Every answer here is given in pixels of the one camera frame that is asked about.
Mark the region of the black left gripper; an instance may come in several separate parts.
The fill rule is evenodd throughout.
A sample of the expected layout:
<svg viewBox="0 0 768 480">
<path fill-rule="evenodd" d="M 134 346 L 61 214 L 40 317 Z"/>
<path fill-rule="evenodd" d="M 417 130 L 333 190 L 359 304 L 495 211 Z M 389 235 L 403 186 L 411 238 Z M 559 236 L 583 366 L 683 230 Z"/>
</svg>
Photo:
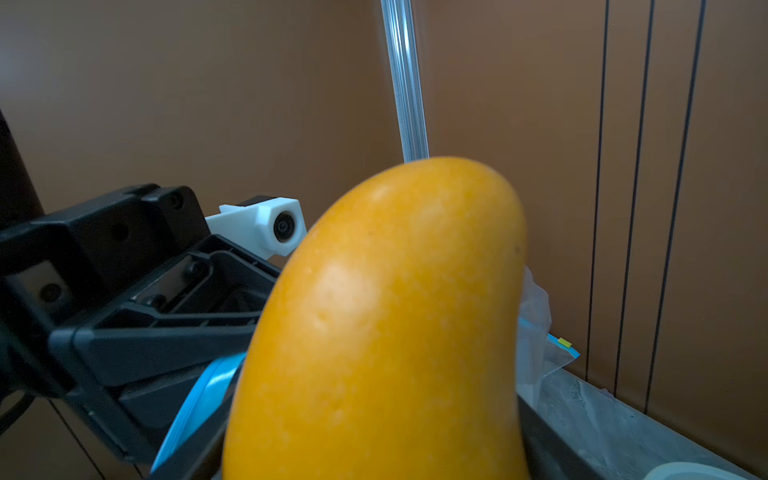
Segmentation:
<svg viewBox="0 0 768 480">
<path fill-rule="evenodd" d="M 128 187 L 1 233 L 1 392 L 64 401 L 152 461 L 212 361 L 246 351 L 279 269 L 209 230 L 193 191 Z"/>
</svg>

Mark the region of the clear zip-top bag blue zipper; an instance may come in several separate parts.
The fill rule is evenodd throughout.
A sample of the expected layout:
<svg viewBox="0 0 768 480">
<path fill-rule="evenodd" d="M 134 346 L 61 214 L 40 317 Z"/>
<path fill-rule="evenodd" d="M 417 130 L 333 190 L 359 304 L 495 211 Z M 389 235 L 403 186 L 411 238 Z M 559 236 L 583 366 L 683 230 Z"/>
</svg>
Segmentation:
<svg viewBox="0 0 768 480">
<path fill-rule="evenodd" d="M 517 327 L 516 390 L 534 410 L 543 379 L 580 357 L 571 342 L 550 333 L 551 325 L 549 295 L 525 267 Z"/>
</svg>

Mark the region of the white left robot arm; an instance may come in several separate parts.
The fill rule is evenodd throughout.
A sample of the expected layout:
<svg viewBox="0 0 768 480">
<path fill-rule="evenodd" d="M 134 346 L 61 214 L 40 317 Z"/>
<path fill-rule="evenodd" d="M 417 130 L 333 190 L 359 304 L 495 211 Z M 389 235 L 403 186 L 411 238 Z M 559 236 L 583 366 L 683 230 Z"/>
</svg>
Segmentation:
<svg viewBox="0 0 768 480">
<path fill-rule="evenodd" d="M 59 399 L 152 462 L 212 361 L 244 352 L 278 269 L 209 230 L 185 186 L 45 214 L 1 130 L 1 392 Z"/>
</svg>

